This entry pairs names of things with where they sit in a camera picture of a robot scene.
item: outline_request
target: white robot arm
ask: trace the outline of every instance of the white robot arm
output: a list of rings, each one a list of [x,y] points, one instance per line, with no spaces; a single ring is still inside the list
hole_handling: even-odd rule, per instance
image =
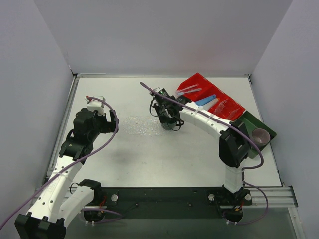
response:
[[[103,97],[94,97],[105,101]],[[76,192],[63,202],[66,191],[85,161],[59,173],[75,160],[91,153],[93,142],[100,133],[115,132],[114,114],[110,111],[111,122],[107,122],[103,107],[97,100],[88,100],[87,107],[76,114],[74,129],[68,133],[61,147],[50,179],[56,174],[59,176],[42,191],[27,214],[20,214],[15,220],[22,239],[64,238],[70,222],[87,204],[92,202],[98,205],[103,201],[101,183],[85,179]]]
[[[188,122],[207,132],[219,141],[219,157],[225,163],[226,170],[224,187],[231,193],[238,192],[243,187],[244,180],[242,178],[242,167],[240,163],[247,157],[250,146],[248,142],[242,137],[239,137],[236,132],[221,123],[217,123],[213,118],[227,124],[233,124],[233,122],[222,119],[204,110],[185,96],[180,96],[175,99],[174,96],[170,96],[162,87],[155,88],[154,91],[196,110],[193,111],[186,107],[179,106],[171,101],[165,100],[159,95],[151,93],[153,100],[151,101],[150,108],[153,107],[155,109],[164,129],[174,130],[176,126],[181,127],[184,122]],[[199,114],[199,111],[210,117],[207,118],[203,114]],[[233,126],[248,136],[243,123],[237,122],[237,125],[233,124]]]

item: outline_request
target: black bracket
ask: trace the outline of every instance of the black bracket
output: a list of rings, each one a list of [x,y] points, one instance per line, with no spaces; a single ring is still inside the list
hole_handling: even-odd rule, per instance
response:
[[[64,219],[58,219],[56,223],[47,221],[47,217],[42,220],[28,215],[19,214],[14,225],[21,239],[64,239],[66,227]]]

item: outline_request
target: plastic cup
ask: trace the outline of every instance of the plastic cup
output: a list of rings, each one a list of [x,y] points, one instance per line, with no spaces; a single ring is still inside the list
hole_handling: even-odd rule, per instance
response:
[[[270,134],[262,128],[257,128],[252,133],[252,140],[258,147],[263,147],[270,142]]]

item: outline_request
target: wire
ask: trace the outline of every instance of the wire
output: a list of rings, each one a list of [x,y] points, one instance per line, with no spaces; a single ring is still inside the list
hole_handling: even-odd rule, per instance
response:
[[[158,93],[158,92],[152,90],[150,87],[148,87],[148,86],[147,86],[146,84],[144,84],[143,82],[140,82],[140,85],[143,86],[144,88],[148,89],[148,90],[149,90],[150,92],[152,92],[153,94],[162,97],[163,99],[166,99],[166,100],[168,100],[168,101],[171,101],[171,102],[173,102],[173,103],[175,103],[175,104],[177,104],[177,105],[180,105],[180,106],[182,106],[182,107],[184,107],[184,108],[187,108],[187,109],[189,109],[189,110],[191,110],[191,111],[196,111],[196,109],[194,109],[194,108],[192,108],[192,107],[190,107],[190,106],[184,105],[184,104],[181,103],[181,102],[175,101],[175,100],[173,100],[173,99],[171,99],[171,98],[169,98],[169,97],[166,97],[166,96],[161,95],[160,93]],[[203,115],[203,116],[205,116],[205,117],[207,117],[207,118],[210,117],[208,114],[206,114],[206,113],[203,112],[203,111],[198,111],[198,113],[201,114],[201,115]],[[227,124],[227,123],[225,123],[225,122],[223,122],[223,121],[221,121],[221,120],[215,119],[215,118],[211,118],[211,119],[212,119],[213,121],[217,122],[217,123],[220,123],[220,124],[222,124],[222,125],[224,125],[224,126],[227,126],[227,127],[231,128],[231,129],[234,130],[235,132],[239,133],[239,134],[240,134],[245,140],[247,140],[247,141],[250,143],[250,145],[253,146],[253,147],[255,148],[255,150],[258,152],[258,154],[259,154],[259,156],[260,156],[260,163],[259,163],[258,165],[256,165],[256,166],[243,167],[243,168],[242,168],[242,178],[243,178],[243,180],[244,180],[244,176],[245,176],[245,175],[244,175],[244,170],[246,170],[246,169],[256,169],[256,168],[260,168],[261,166],[264,165],[264,157],[263,157],[263,155],[262,155],[260,149],[257,147],[257,145],[256,145],[249,137],[247,137],[244,133],[242,133],[240,130],[238,130],[237,128],[235,128],[234,126],[232,126],[232,125],[230,125],[230,124]],[[254,185],[252,185],[252,184],[249,184],[249,183],[247,183],[247,182],[245,182],[245,181],[244,181],[244,184],[247,184],[247,185],[250,186],[250,187],[256,188],[257,190],[259,190],[259,191],[264,195],[264,197],[265,197],[265,199],[266,199],[266,209],[265,209],[265,212],[263,213],[263,215],[260,216],[259,218],[254,219],[254,220],[252,220],[252,221],[250,221],[250,222],[246,222],[246,223],[240,223],[240,224],[237,223],[237,225],[248,225],[248,224],[257,222],[257,221],[259,221],[260,219],[262,219],[263,217],[265,217],[266,214],[268,213],[268,206],[269,206],[269,205],[268,205],[268,198],[267,198],[267,195],[264,193],[264,191],[262,191],[259,187],[254,186]]]
[[[118,129],[119,129],[119,119],[115,113],[115,110],[105,101],[96,98],[96,97],[89,97],[87,96],[86,98],[88,98],[89,100],[97,100],[102,102],[103,104],[105,104],[108,108],[110,108],[110,110],[112,111],[112,113],[114,114],[114,118],[115,118],[115,130],[114,133],[112,134],[112,136],[110,137],[110,139],[103,144],[101,147],[99,147],[98,149],[96,149],[95,151],[89,153],[88,155],[74,161],[73,163],[69,164],[68,166],[66,166],[65,168],[63,168],[59,173],[55,174],[51,179],[49,179],[42,187],[39,188],[38,191],[36,191],[34,194],[32,194],[24,203],[22,203],[14,212],[12,212],[0,225],[0,231],[2,230],[2,228],[5,226],[5,224],[17,213],[19,212],[25,205],[27,205],[36,195],[38,195],[46,186],[48,186],[50,183],[52,183],[56,178],[58,178],[60,176],[60,173],[63,173],[64,171],[68,170],[70,167],[74,166],[75,164],[82,162],[84,160],[86,160],[88,157],[92,156],[93,154],[101,151],[104,147],[106,147],[111,141],[112,139],[115,137],[115,134],[117,133]]]
[[[179,121],[179,128],[178,129],[173,129],[169,126],[169,123],[167,124],[167,127],[169,127],[173,131],[179,131],[181,129],[180,121]]]
[[[105,204],[105,201],[106,201],[106,196],[103,196],[103,201],[100,203],[100,208],[103,207],[103,205]]]
[[[71,193],[71,194],[73,194],[73,193],[72,193],[72,186],[73,186],[73,184],[77,184],[77,185],[79,186],[78,183],[71,183],[71,186],[70,186],[70,193]]]
[[[189,110],[191,110],[191,111],[196,111],[196,109],[194,109],[194,108],[192,108],[192,107],[190,107],[190,106],[184,105],[184,104],[181,103],[181,102],[175,101],[175,100],[173,100],[173,99],[171,99],[171,98],[169,98],[169,97],[166,97],[166,96],[161,95],[160,93],[158,93],[158,92],[152,90],[150,87],[148,87],[147,85],[145,85],[143,82],[140,82],[140,85],[142,85],[144,88],[148,89],[148,90],[149,90],[150,92],[152,92],[153,94],[156,94],[156,95],[162,97],[163,99],[166,99],[166,100],[168,100],[168,101],[171,101],[171,102],[173,102],[173,103],[176,103],[176,104],[178,104],[178,105],[180,105],[180,106],[182,106],[182,107],[184,107],[184,108],[187,108],[187,109],[189,109]],[[208,114],[206,114],[206,113],[203,112],[203,111],[198,111],[198,113],[201,114],[201,115],[203,115],[203,116],[205,116],[205,117],[207,117],[207,118],[210,117]],[[244,133],[242,133],[239,129],[235,128],[234,126],[232,126],[232,125],[230,125],[230,124],[227,124],[227,123],[225,123],[225,122],[223,122],[223,121],[221,121],[221,120],[215,119],[215,118],[211,118],[211,119],[212,119],[213,121],[217,122],[217,123],[220,123],[220,124],[222,124],[222,125],[224,125],[224,126],[227,126],[227,127],[231,128],[232,130],[234,130],[234,131],[236,131],[237,133],[239,133],[239,134],[240,134],[245,140],[247,140],[247,141],[255,148],[255,150],[258,152],[258,154],[259,154],[259,156],[260,156],[260,164],[258,164],[258,165],[256,165],[256,166],[251,166],[251,167],[243,167],[243,168],[242,168],[243,171],[246,170],[246,169],[256,169],[256,168],[260,168],[261,166],[264,165],[264,157],[263,157],[263,155],[262,155],[260,149],[257,147],[257,145],[256,145],[249,137],[247,137],[247,136],[246,136]]]
[[[81,211],[82,212],[87,212],[87,211],[99,211],[99,212],[101,212],[102,211],[102,212],[105,212],[105,213],[110,213],[110,214],[114,214],[114,215],[119,216],[118,218],[114,218],[114,219],[104,219],[104,220],[101,220],[99,222],[94,222],[94,224],[102,224],[102,223],[114,222],[114,221],[118,221],[118,220],[123,218],[123,215],[120,214],[120,213],[117,213],[117,212],[114,212],[114,211],[110,211],[110,210],[106,210],[106,209],[101,209],[101,208],[83,208]],[[80,219],[82,221],[85,221],[85,222],[88,222],[88,223],[92,224],[92,222],[89,222],[87,220],[83,220],[81,217],[80,217]]]
[[[259,216],[258,218],[254,219],[254,220],[251,220],[251,221],[248,221],[248,222],[244,222],[244,223],[241,223],[241,222],[235,223],[235,222],[232,222],[232,221],[228,221],[229,223],[231,223],[233,225],[245,226],[245,225],[249,225],[249,224],[255,223],[255,222],[261,220],[262,218],[264,218],[267,215],[267,213],[268,213],[269,202],[268,202],[268,198],[267,198],[266,193],[263,190],[261,190],[259,187],[255,186],[255,185],[252,185],[252,184],[247,183],[245,181],[244,181],[244,183],[247,184],[248,186],[252,187],[252,188],[256,188],[259,192],[261,192],[264,195],[265,200],[266,200],[266,208],[265,208],[264,213],[261,216]],[[226,211],[224,211],[223,214],[222,214],[223,218],[225,218],[225,214],[226,214]]]

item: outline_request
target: table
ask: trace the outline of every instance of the table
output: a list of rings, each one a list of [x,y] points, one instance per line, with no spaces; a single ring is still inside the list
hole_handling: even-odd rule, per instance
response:
[[[260,119],[247,78],[208,78],[222,91]],[[120,119],[119,132],[102,151],[87,159],[73,182],[92,179],[102,187],[214,187],[221,186],[225,165],[218,157],[218,142],[197,127],[186,123],[178,132],[164,131],[150,116],[149,87],[163,86],[173,94],[183,77],[80,77],[63,141],[73,128],[75,114],[86,107],[86,95],[104,96]],[[97,149],[111,134],[101,134]],[[246,170],[245,180],[257,186],[281,186],[278,170],[268,145],[264,165]],[[247,158],[244,166],[257,165],[260,158]]]

